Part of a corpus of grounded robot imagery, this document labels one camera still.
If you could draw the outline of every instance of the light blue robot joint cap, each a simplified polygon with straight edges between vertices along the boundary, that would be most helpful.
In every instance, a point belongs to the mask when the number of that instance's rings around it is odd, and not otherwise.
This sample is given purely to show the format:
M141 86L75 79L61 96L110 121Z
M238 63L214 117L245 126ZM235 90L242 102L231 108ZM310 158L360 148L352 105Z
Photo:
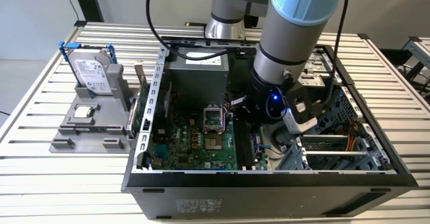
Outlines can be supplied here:
M320 25L337 11L340 0L272 0L278 14L302 26Z

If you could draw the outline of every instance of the label sticker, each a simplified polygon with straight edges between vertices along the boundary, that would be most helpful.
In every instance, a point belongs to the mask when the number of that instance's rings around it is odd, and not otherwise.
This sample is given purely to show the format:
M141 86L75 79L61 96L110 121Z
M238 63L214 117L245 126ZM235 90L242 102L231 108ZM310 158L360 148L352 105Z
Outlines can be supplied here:
M193 57L193 58L199 58L199 57L206 57L213 55L213 53L202 53L202 52L189 52L187 56ZM187 60L186 64L202 64L202 65L222 65L222 57L217 56L211 59L206 59L206 60Z
M222 199L178 199L178 212L219 212L222 208Z
M102 63L97 60L78 59L75 64L87 88L97 94L111 94L113 91Z

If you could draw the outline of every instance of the slatted metal table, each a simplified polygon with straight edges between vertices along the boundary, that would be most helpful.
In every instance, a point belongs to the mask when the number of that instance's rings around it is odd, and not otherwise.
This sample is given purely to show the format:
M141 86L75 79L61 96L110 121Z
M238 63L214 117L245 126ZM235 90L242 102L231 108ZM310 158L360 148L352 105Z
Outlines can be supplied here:
M158 31L165 36L203 36L201 27L159 27ZM261 33L261 30L249 30L247 39L258 41ZM113 43L131 87L139 84L137 63L145 66L151 81L159 42L149 27L89 23L74 29L67 41L98 46ZM336 34L325 33L318 43L334 45L334 41ZM430 223L429 106L372 40L357 34L344 34L340 58L413 172L420 190L354 218L237 220L235 223ZM2 223L146 221L131 194L121 193L127 155L53 154L49 151L57 127L75 97L74 87L74 74L57 52L0 129Z

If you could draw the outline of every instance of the small chip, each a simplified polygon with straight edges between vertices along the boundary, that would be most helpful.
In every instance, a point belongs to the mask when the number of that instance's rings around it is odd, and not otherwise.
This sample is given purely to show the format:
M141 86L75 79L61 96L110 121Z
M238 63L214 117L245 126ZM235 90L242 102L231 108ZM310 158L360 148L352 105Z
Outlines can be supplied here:
M205 149L222 150L223 149L223 136L218 134L205 135Z
M75 110L75 118L89 118L93 116L94 108L87 106L79 106Z
M189 163L189 156L179 156L179 163L181 164Z

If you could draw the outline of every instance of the open computer tower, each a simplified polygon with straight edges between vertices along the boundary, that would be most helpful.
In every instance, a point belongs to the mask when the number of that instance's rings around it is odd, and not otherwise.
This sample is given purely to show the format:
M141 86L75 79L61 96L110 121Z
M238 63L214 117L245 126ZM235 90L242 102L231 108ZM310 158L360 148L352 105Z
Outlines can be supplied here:
M356 216L417 182L338 61L332 107L301 135L284 122L251 132L229 106L247 87L255 43L166 38L161 46L138 145L123 190L149 219ZM328 94L334 62L318 45L300 82Z

